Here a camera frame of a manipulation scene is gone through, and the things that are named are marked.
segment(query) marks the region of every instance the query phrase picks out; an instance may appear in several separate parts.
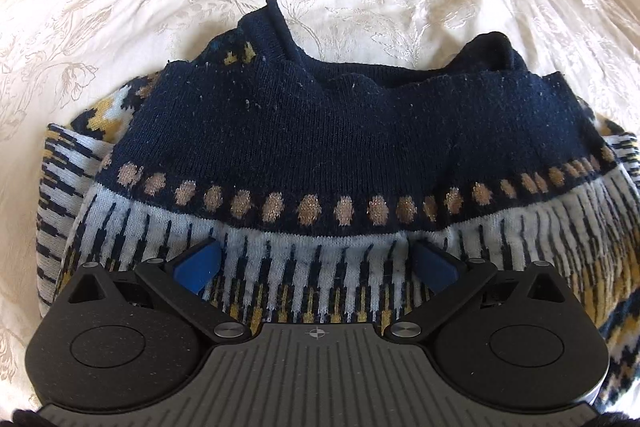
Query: cream bedspread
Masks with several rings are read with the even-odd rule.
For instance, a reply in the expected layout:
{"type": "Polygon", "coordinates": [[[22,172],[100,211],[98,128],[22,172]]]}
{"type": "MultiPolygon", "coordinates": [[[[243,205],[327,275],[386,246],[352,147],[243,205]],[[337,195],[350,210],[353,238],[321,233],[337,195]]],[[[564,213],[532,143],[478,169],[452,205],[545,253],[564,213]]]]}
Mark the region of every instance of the cream bedspread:
{"type": "MultiPolygon", "coordinates": [[[[506,33],[537,73],[640,128],[640,0],[278,0],[317,58],[445,64],[506,33]]],[[[32,407],[24,348],[39,319],[34,220],[46,124],[67,123],[129,78],[194,58],[264,0],[9,0],[0,9],[0,417],[32,407]]]]}

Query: silver screw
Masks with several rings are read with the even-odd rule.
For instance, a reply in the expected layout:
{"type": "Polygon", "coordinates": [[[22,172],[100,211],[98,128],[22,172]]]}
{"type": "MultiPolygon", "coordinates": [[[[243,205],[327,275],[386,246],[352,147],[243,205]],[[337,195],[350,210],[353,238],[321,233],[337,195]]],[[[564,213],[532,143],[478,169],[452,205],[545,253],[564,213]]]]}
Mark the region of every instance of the silver screw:
{"type": "Polygon", "coordinates": [[[411,339],[420,335],[420,326],[415,323],[401,321],[391,324],[391,334],[402,339],[411,339]]]}
{"type": "Polygon", "coordinates": [[[213,332],[223,339],[234,339],[244,333],[244,326],[237,322],[223,322],[218,324],[213,332]]]}

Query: bedspread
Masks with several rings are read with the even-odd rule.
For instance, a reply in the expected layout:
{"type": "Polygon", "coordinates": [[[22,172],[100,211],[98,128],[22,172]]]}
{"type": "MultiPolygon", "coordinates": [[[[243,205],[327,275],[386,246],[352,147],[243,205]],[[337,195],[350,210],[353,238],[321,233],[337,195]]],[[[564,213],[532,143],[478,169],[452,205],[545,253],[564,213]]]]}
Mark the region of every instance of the bedspread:
{"type": "MultiPolygon", "coordinates": [[[[444,65],[475,35],[509,36],[529,68],[640,128],[640,0],[279,0],[328,61],[444,65]]],[[[264,0],[9,0],[0,9],[0,417],[36,398],[24,348],[39,320],[34,220],[47,123],[167,60],[192,59],[264,0]]]]}

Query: ribbed surface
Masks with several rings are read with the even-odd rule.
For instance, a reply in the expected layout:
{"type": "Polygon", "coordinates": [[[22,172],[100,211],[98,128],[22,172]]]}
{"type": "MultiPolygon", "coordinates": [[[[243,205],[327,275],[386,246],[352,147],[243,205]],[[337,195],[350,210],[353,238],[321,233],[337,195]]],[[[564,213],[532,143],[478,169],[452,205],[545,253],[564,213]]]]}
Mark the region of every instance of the ribbed surface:
{"type": "Polygon", "coordinates": [[[42,414],[63,427],[568,427],[594,416],[587,405],[532,417],[475,404],[419,347],[388,343],[371,325],[270,324],[253,341],[217,347],[187,387],[145,410],[42,414]]]}

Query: beige dot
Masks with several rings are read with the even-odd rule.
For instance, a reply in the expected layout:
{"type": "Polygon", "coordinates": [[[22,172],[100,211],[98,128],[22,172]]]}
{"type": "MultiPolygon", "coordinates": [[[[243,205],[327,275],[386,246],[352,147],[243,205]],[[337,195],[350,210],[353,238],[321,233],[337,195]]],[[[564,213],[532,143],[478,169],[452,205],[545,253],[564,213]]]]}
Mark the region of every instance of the beige dot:
{"type": "Polygon", "coordinates": [[[318,203],[318,196],[315,194],[307,194],[298,206],[298,220],[300,225],[304,227],[308,227],[312,225],[322,209],[320,208],[320,203],[318,203]]]}
{"type": "Polygon", "coordinates": [[[165,177],[163,172],[156,172],[153,176],[146,179],[145,194],[155,196],[164,188],[165,177]]]}
{"type": "Polygon", "coordinates": [[[196,182],[191,180],[183,181],[178,188],[175,189],[175,204],[185,206],[191,201],[196,193],[196,182]]]}
{"type": "Polygon", "coordinates": [[[600,162],[596,159],[596,156],[592,154],[589,160],[590,160],[591,166],[593,166],[593,168],[596,169],[596,171],[600,171],[600,162]]]}
{"type": "Polygon", "coordinates": [[[204,194],[204,207],[209,212],[215,212],[222,204],[222,188],[217,185],[213,185],[204,194]]]}
{"type": "Polygon", "coordinates": [[[398,200],[398,206],[396,206],[396,216],[398,221],[408,225],[414,220],[415,214],[417,214],[418,208],[415,206],[414,200],[411,196],[402,196],[398,200]]]}
{"type": "Polygon", "coordinates": [[[133,163],[127,162],[118,171],[118,183],[124,187],[131,187],[136,183],[136,177],[138,176],[138,167],[133,163]]]}
{"type": "Polygon", "coordinates": [[[238,190],[231,201],[231,215],[236,219],[242,219],[251,206],[251,193],[248,190],[238,190]]]}
{"type": "Polygon", "coordinates": [[[564,167],[564,170],[567,171],[572,178],[580,177],[580,172],[575,170],[575,167],[571,165],[571,163],[565,163],[563,167],[564,167]]]}
{"type": "Polygon", "coordinates": [[[427,196],[422,202],[422,209],[429,220],[433,223],[438,217],[438,206],[436,204],[436,198],[433,196],[427,196]]]}
{"type": "Polygon", "coordinates": [[[238,61],[238,57],[236,57],[232,52],[228,52],[225,57],[225,66],[230,66],[234,62],[238,61]]]}
{"type": "Polygon", "coordinates": [[[485,206],[486,204],[491,203],[491,191],[482,183],[475,183],[474,188],[471,190],[471,194],[477,204],[485,206]]]}
{"type": "Polygon", "coordinates": [[[613,152],[606,145],[602,146],[601,152],[602,152],[602,159],[604,161],[609,163],[613,163],[616,161],[616,157],[614,156],[613,152]]]}
{"type": "Polygon", "coordinates": [[[386,206],[385,198],[374,196],[367,206],[367,216],[376,227],[386,225],[389,217],[389,207],[386,206]]]}
{"type": "Polygon", "coordinates": [[[108,152],[107,155],[102,158],[102,162],[98,167],[98,172],[100,172],[102,169],[106,169],[109,165],[111,165],[111,152],[108,152]]]}
{"type": "Polygon", "coordinates": [[[340,201],[335,205],[334,216],[341,227],[348,227],[351,224],[351,219],[353,219],[353,203],[351,203],[350,197],[343,196],[340,198],[340,201]]]}
{"type": "Polygon", "coordinates": [[[535,194],[538,191],[536,183],[531,179],[528,174],[522,174],[522,186],[526,188],[531,194],[535,194]]]}
{"type": "Polygon", "coordinates": [[[444,204],[449,214],[457,214],[462,209],[462,196],[457,187],[451,187],[449,193],[444,198],[444,204]]]}
{"type": "Polygon", "coordinates": [[[536,182],[536,186],[540,189],[540,192],[546,194],[549,191],[549,188],[546,186],[545,179],[540,176],[537,172],[533,174],[533,179],[536,182]]]}
{"type": "Polygon", "coordinates": [[[513,185],[508,180],[500,180],[500,188],[510,200],[514,200],[517,197],[516,189],[513,188],[513,185]]]}
{"type": "Polygon", "coordinates": [[[582,163],[582,166],[586,169],[587,172],[595,171],[595,169],[593,168],[593,165],[591,165],[591,163],[587,158],[582,158],[580,162],[582,163]]]}
{"type": "Polygon", "coordinates": [[[574,166],[575,170],[578,171],[578,174],[580,174],[580,176],[586,176],[587,171],[585,170],[584,165],[578,162],[578,160],[572,161],[571,165],[574,166]]]}
{"type": "Polygon", "coordinates": [[[262,206],[262,220],[265,223],[274,223],[280,217],[283,208],[282,192],[272,192],[262,206]]]}
{"type": "Polygon", "coordinates": [[[556,187],[562,187],[564,185],[564,174],[558,167],[551,167],[549,169],[549,179],[556,187]]]}
{"type": "Polygon", "coordinates": [[[245,64],[248,64],[249,62],[254,60],[254,57],[255,57],[254,47],[251,45],[250,42],[247,42],[247,44],[244,45],[244,57],[242,58],[242,61],[245,64]]]}

